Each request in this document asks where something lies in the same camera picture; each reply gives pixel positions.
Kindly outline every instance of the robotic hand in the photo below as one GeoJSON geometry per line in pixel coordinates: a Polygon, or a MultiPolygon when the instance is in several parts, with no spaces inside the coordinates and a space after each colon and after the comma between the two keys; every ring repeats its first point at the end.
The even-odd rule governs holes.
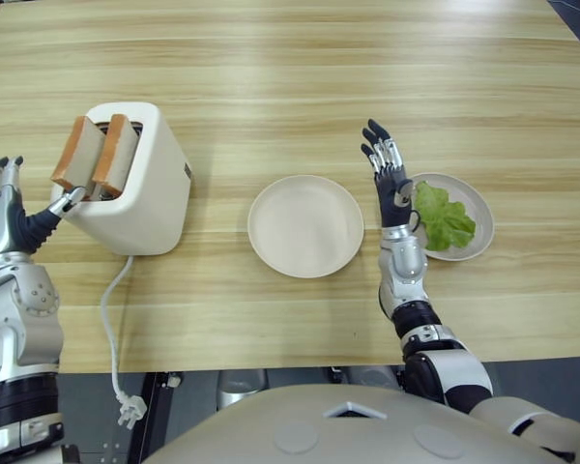
{"type": "Polygon", "coordinates": [[[64,436],[56,373],[63,345],[58,293],[31,255],[85,194],[77,187],[26,216],[23,158],[0,159],[0,463],[32,450],[40,462],[79,462],[77,449],[48,447],[64,436]]]}

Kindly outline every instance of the plate with lettuce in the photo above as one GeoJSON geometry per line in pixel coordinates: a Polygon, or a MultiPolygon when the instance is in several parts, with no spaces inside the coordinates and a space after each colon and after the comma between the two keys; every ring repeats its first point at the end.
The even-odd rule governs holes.
{"type": "Polygon", "coordinates": [[[483,253],[494,238],[494,217],[483,197],[463,181],[446,174],[414,176],[415,235],[425,254],[463,261],[483,253]]]}

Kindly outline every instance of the lettuce leaf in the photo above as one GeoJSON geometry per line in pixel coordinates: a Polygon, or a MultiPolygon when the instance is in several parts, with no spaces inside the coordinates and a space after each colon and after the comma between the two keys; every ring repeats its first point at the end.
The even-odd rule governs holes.
{"type": "Polygon", "coordinates": [[[443,251],[451,246],[466,247],[475,237],[475,222],[466,216],[466,208],[459,201],[449,202],[449,192],[431,187],[426,181],[417,184],[415,208],[421,214],[427,246],[443,251]]]}

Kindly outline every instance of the white plate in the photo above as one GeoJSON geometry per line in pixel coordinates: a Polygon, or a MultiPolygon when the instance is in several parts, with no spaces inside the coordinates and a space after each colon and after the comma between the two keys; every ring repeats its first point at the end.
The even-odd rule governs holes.
{"type": "MultiPolygon", "coordinates": [[[[415,187],[419,182],[426,181],[431,187],[445,189],[449,192],[449,201],[460,201],[466,207],[466,214],[475,224],[475,237],[463,248],[451,246],[444,251],[425,250],[425,254],[432,258],[444,261],[464,261],[482,254],[492,243],[494,238],[494,217],[483,197],[474,188],[463,181],[446,174],[426,172],[412,177],[415,187]]],[[[423,248],[427,245],[427,238],[423,225],[420,225],[415,235],[423,248]]]]}
{"type": "Polygon", "coordinates": [[[363,216],[352,195],[317,176],[280,179],[257,196],[247,220],[255,252],[292,277],[327,276],[357,254],[363,216]]]}

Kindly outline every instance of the bread slice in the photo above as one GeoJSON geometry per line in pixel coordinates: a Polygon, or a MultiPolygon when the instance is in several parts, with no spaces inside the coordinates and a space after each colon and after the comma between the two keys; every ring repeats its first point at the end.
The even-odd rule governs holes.
{"type": "Polygon", "coordinates": [[[124,114],[112,115],[93,181],[115,198],[125,189],[137,140],[129,118],[124,114]]]}
{"type": "Polygon", "coordinates": [[[66,190],[86,187],[86,196],[92,195],[95,187],[92,177],[104,142],[105,134],[89,118],[75,118],[71,135],[51,175],[51,181],[66,190]]]}

